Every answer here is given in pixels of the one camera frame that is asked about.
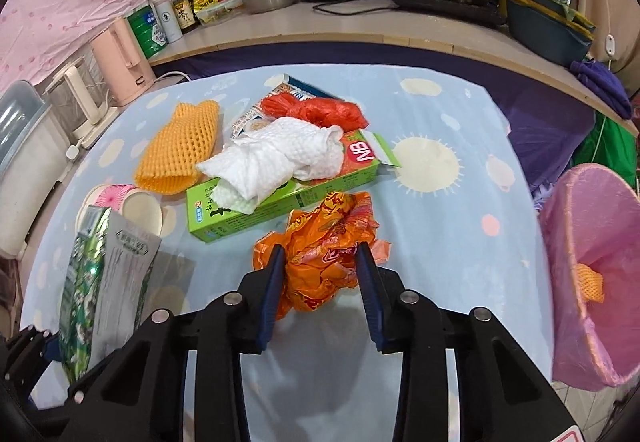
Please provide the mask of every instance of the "light blue tablecloth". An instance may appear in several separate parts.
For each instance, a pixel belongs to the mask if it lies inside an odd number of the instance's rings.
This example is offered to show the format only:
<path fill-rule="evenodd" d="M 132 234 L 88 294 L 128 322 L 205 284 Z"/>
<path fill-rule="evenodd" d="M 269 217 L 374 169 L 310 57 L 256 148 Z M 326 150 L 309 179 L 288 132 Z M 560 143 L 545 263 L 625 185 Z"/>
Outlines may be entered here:
<path fill-rule="evenodd" d="M 550 376 L 552 309 L 545 250 L 529 190 L 506 137 L 508 123 L 483 88 L 422 68 L 343 64 L 270 66 L 180 84 L 135 101 L 86 156 L 55 210 L 26 289 L 22 324 L 58 329 L 74 222 L 101 183 L 131 183 L 140 154 L 178 101 L 213 98 L 231 123 L 282 72 L 357 102 L 370 129 L 402 163 L 362 189 L 372 194 L 388 267 L 440 307 L 482 305 Z M 146 310 L 198 310 L 236 289 L 251 270 L 252 245 L 286 217 L 213 242 L 186 230 L 184 197 L 163 198 L 164 228 Z M 193 425 L 194 364 L 188 366 L 186 428 Z M 401 356 L 369 339 L 357 289 L 312 314 L 290 313 L 261 356 L 244 356 L 244 394 L 254 442 L 370 441 L 392 437 Z M 36 387 L 38 405 L 60 404 L 66 379 L 53 364 Z M 457 387 L 450 387 L 452 438 Z"/>

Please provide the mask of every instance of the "pink trash bin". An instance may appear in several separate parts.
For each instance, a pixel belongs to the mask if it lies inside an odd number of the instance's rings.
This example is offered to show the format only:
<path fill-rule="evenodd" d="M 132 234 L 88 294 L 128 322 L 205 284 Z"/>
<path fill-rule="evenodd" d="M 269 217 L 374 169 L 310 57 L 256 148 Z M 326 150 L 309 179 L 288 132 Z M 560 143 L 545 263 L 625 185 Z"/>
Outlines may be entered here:
<path fill-rule="evenodd" d="M 640 200 L 616 173 L 582 164 L 540 213 L 554 301 L 553 379 L 597 391 L 640 369 Z M 604 303 L 587 301 L 575 265 L 602 274 Z"/>

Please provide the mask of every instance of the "pink and white paper cup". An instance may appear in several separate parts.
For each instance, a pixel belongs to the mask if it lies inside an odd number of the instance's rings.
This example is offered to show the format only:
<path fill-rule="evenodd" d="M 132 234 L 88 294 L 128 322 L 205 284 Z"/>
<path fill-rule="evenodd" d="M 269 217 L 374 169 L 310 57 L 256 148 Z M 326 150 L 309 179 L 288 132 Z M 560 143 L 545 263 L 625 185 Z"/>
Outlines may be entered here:
<path fill-rule="evenodd" d="M 158 201 L 133 184 L 100 184 L 89 191 L 76 216 L 76 234 L 89 205 L 110 207 L 151 234 L 162 231 L 162 209 Z"/>

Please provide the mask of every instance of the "orange plastic wrapper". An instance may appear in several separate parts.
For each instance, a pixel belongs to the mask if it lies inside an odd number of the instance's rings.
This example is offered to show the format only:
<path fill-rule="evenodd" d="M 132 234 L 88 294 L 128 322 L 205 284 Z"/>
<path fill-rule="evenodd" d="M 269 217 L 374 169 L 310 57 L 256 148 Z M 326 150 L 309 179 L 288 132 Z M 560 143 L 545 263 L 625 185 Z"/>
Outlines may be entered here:
<path fill-rule="evenodd" d="M 298 100 L 292 94 L 281 91 L 260 101 L 260 108 L 273 118 L 294 117 L 319 127 L 338 125 L 345 133 L 369 125 L 357 104 L 334 98 Z"/>
<path fill-rule="evenodd" d="M 376 239 L 369 193 L 329 193 L 306 213 L 292 211 L 284 234 L 270 232 L 254 246 L 254 269 L 267 266 L 274 245 L 287 253 L 284 285 L 276 319 L 291 308 L 312 312 L 340 288 L 355 288 L 355 253 L 360 242 L 369 244 L 376 263 L 389 258 L 391 244 Z"/>

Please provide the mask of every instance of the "green cardboard box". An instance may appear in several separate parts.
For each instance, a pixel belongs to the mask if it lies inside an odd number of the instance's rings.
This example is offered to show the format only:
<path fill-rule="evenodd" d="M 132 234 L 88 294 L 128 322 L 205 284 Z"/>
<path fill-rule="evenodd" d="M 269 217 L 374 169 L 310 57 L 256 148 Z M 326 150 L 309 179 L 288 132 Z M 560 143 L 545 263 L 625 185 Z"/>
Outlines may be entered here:
<path fill-rule="evenodd" d="M 398 161 L 382 137 L 369 131 L 352 131 L 342 136 L 344 162 L 342 170 L 331 180 L 300 182 L 289 180 L 251 215 L 222 209 L 211 199 L 218 178 L 187 189 L 187 223 L 189 232 L 209 243 L 220 237 L 242 231 L 293 209 L 319 202 L 333 191 L 348 191 L 376 177 L 380 164 L 397 166 Z"/>

